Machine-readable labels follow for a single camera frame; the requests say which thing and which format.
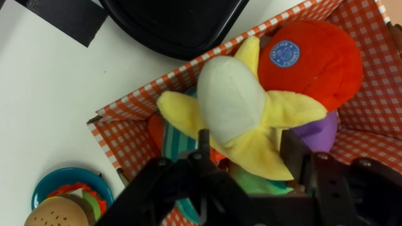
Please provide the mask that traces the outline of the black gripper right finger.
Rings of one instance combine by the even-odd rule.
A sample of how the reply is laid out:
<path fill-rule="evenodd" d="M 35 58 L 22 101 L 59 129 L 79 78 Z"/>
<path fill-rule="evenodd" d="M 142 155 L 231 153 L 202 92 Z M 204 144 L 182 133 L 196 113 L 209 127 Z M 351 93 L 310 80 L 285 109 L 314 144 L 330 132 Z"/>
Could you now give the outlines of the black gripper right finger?
<path fill-rule="evenodd" d="M 291 131 L 280 157 L 305 193 L 291 197 L 286 226 L 402 226 L 402 176 L 385 165 L 358 157 L 344 165 L 311 152 Z"/>

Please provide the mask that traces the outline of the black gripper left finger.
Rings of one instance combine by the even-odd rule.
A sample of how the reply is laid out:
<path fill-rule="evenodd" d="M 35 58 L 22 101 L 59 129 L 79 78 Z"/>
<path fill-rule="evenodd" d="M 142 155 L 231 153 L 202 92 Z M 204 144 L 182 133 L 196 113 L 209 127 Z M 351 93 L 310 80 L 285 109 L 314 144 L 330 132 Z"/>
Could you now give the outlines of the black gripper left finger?
<path fill-rule="evenodd" d="M 186 157 L 148 161 L 95 226 L 160 226 L 176 203 L 186 198 L 198 215 L 198 226 L 233 224 L 223 203 L 230 177 L 211 162 L 209 144 L 208 131 L 201 129 L 197 148 Z"/>

